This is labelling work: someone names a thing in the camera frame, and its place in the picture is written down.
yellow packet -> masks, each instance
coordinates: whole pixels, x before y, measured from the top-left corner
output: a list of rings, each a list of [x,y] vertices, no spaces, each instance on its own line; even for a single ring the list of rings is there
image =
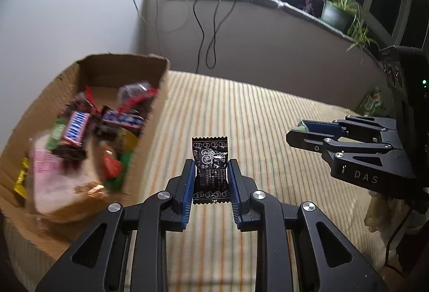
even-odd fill
[[[13,190],[15,193],[19,194],[24,199],[27,198],[27,189],[25,188],[25,178],[28,174],[28,166],[29,166],[29,160],[28,158],[22,159],[22,170],[18,174],[18,179],[15,182],[15,186],[13,187]]]
[[[116,150],[121,154],[128,153],[136,148],[138,142],[139,138],[134,133],[121,127],[115,140]]]

wall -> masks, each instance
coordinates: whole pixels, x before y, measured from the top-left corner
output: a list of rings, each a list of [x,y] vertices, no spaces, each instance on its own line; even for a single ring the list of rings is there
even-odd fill
[[[0,151],[58,73],[90,53],[140,52],[142,29],[132,0],[0,0]]]
[[[159,29],[172,30],[186,19],[177,32],[159,32],[162,55],[173,70],[194,72],[201,31],[192,12],[187,17],[185,1],[159,0]],[[196,13],[205,32],[199,73],[247,82],[301,97],[355,109],[374,86],[386,87],[383,73],[367,54],[350,42],[320,26],[250,3],[239,3],[217,34],[217,64],[205,66],[207,45],[213,36],[215,1],[200,0]],[[232,2],[221,3],[217,23]],[[158,53],[156,34],[147,33],[147,50]],[[213,52],[209,52],[209,64]]]

black cable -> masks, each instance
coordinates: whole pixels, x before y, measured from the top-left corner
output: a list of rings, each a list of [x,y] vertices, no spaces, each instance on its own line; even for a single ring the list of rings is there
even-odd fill
[[[202,44],[204,44],[204,38],[205,38],[204,30],[202,29],[201,23],[199,22],[199,19],[198,19],[198,17],[197,17],[197,14],[195,13],[195,5],[197,4],[197,1],[198,1],[198,0],[195,0],[195,1],[194,1],[194,5],[192,6],[192,9],[193,9],[193,11],[194,11],[194,16],[195,16],[195,19],[196,19],[196,20],[197,20],[197,22],[198,22],[199,28],[201,29],[201,33],[202,33],[202,40],[201,40],[201,44],[199,44],[198,58],[197,58],[197,68],[195,69],[195,74],[197,74],[197,73],[198,73],[198,68],[199,68],[199,57],[200,57],[200,55],[201,55]]]
[[[207,47],[207,51],[205,52],[205,66],[209,69],[214,69],[214,67],[216,66],[216,62],[217,62],[217,59],[216,59],[216,14],[217,14],[217,11],[219,9],[219,5],[220,5],[221,1],[222,0],[217,1],[216,8],[214,9],[215,12],[213,13],[213,38],[210,41],[209,47]],[[214,60],[213,66],[209,66],[209,63],[207,62],[207,57],[209,56],[209,51],[210,51],[210,47],[212,46],[212,43],[213,43],[213,55],[214,55],[215,60]]]
[[[390,268],[390,269],[396,271],[400,276],[404,277],[404,275],[400,272],[400,270],[396,269],[394,266],[392,266],[390,264],[386,264],[385,267]]]
[[[216,65],[216,50],[215,50],[215,46],[216,46],[216,34],[217,34],[217,32],[219,31],[219,29],[220,29],[220,26],[227,20],[227,18],[231,15],[231,13],[232,13],[232,11],[234,11],[234,8],[235,8],[235,5],[237,4],[237,1],[238,0],[234,0],[234,3],[232,4],[232,7],[231,7],[231,9],[228,11],[228,13],[225,15],[225,17],[224,18],[222,18],[222,20],[219,22],[219,24],[217,25],[217,28],[215,29],[215,31],[214,31],[214,34],[213,34],[213,37],[212,37],[212,39],[211,39],[211,41],[210,41],[210,43],[209,43],[209,47],[207,48],[207,52],[205,53],[205,64],[206,64],[206,66],[209,68],[209,69],[213,69],[214,67],[215,67],[215,65]],[[214,57],[214,61],[215,61],[215,63],[213,64],[213,66],[212,67],[210,67],[208,64],[207,64],[207,55],[209,54],[209,50],[210,50],[210,47],[213,45],[213,52],[214,52],[214,55],[215,55],[215,57]]]
[[[389,261],[389,252],[390,252],[390,245],[393,241],[393,239],[395,238],[396,234],[398,234],[398,232],[401,230],[401,228],[404,226],[405,222],[407,221],[408,217],[410,216],[411,212],[413,212],[413,209],[410,208],[407,212],[407,214],[405,215],[404,219],[400,222],[400,224],[398,225],[398,227],[395,229],[395,231],[392,233],[392,236],[389,238],[389,241],[387,242],[386,245],[386,255],[384,257],[384,266],[390,269],[393,269],[394,271],[396,271],[399,275],[402,276],[402,273],[396,269],[395,267],[391,266],[390,264],[388,264]]]

snack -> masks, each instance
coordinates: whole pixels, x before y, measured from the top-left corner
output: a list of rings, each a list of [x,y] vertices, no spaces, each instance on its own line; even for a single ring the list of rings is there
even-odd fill
[[[227,183],[228,139],[192,138],[197,176],[194,204],[230,201]]]
[[[33,146],[36,211],[57,223],[78,221],[102,211],[107,205],[107,191],[96,171],[94,153],[88,149],[88,158],[72,167],[46,150],[48,138],[47,133]]]
[[[99,110],[94,104],[91,89],[85,87],[85,92],[77,93],[74,98],[65,105],[63,110],[58,114],[58,118],[70,119],[73,112],[84,112],[89,114],[98,114]]]
[[[121,127],[117,130],[113,146],[118,153],[124,154],[133,151],[138,142],[139,138],[135,134]]]
[[[100,149],[106,179],[117,177],[122,171],[122,163],[117,160],[116,151],[105,141],[100,142]]]
[[[28,174],[29,160],[28,158],[22,159],[22,169],[19,171],[18,178],[13,187],[14,192],[19,196],[18,200],[23,203],[27,198],[27,190],[25,188],[25,178]]]
[[[54,128],[52,129],[51,138],[46,143],[46,149],[49,151],[54,150],[61,141],[61,137],[64,133],[67,123],[69,121],[66,118],[57,118],[55,120]]]
[[[58,146],[52,154],[64,159],[83,160],[86,158],[84,142],[91,124],[91,114],[73,112]]]
[[[136,82],[134,84],[121,86],[117,92],[117,105],[128,102],[130,98],[140,96],[151,88],[151,85],[147,81]]]
[[[104,140],[114,141],[119,128],[123,127],[134,133],[137,137],[143,126],[144,119],[139,115],[120,114],[105,106],[102,110],[102,117],[96,130],[96,135]]]
[[[122,185],[124,184],[125,175],[128,170],[128,166],[131,162],[132,152],[129,151],[128,153],[124,153],[120,158],[119,161],[122,164],[122,171],[119,174],[118,177],[115,178],[109,178],[106,181],[106,187],[110,191],[120,191],[122,189]]]
[[[146,118],[151,109],[153,97],[158,90],[151,87],[148,82],[137,82],[122,86],[117,94],[119,113],[138,114]]]

mattress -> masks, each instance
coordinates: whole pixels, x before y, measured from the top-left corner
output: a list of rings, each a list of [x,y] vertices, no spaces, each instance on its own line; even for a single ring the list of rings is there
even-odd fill
[[[183,72],[170,72],[168,86],[169,96],[142,174],[141,201],[181,174],[185,159],[192,158],[192,137],[227,136],[229,158],[238,160],[242,174],[252,177],[259,189],[284,203],[314,202],[375,268],[381,267],[383,242],[363,223],[370,201],[367,191],[332,178],[320,154],[291,148],[285,141],[300,118],[332,121],[353,112]],[[10,224],[5,223],[4,231],[18,278],[34,290],[52,259],[23,242]],[[256,259],[257,234],[237,230],[229,203],[194,205],[187,229],[167,233],[170,291],[254,291]],[[295,264],[293,276],[296,281]],[[129,282],[128,273],[126,288]]]

